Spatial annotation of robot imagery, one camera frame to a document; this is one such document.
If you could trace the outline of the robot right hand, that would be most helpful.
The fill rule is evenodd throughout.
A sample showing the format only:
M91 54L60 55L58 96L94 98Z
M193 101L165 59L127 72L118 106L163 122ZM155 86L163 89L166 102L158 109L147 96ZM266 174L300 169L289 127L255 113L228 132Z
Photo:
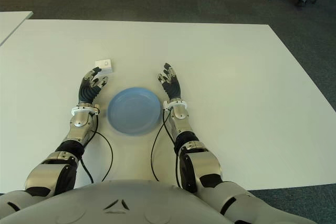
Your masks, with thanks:
M168 95L169 99L181 100L182 98L180 84L172 66L168 63L165 63L163 73L164 74L158 74L158 81Z

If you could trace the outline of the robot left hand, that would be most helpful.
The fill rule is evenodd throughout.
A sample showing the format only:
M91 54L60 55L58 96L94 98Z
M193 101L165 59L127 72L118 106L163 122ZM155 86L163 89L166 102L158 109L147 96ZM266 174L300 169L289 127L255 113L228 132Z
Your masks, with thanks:
M108 77L96 78L96 75L101 71L101 68L95 67L83 77L78 92L79 103L92 104L102 88L108 83Z

